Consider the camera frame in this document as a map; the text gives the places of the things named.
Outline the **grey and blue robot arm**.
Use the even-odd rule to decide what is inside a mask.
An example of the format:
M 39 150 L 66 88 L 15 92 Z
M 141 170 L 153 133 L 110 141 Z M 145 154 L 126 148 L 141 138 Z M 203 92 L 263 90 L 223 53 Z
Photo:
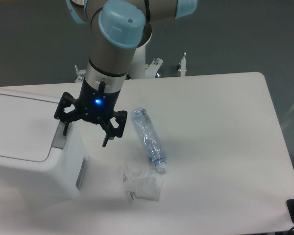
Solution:
M 54 117 L 63 124 L 64 132 L 80 119 L 98 124 L 107 143 L 123 136 L 127 111 L 115 111 L 114 107 L 145 27 L 194 13 L 197 1 L 86 0 L 82 5 L 72 1 L 71 6 L 84 11 L 95 44 L 79 97 L 63 93 Z

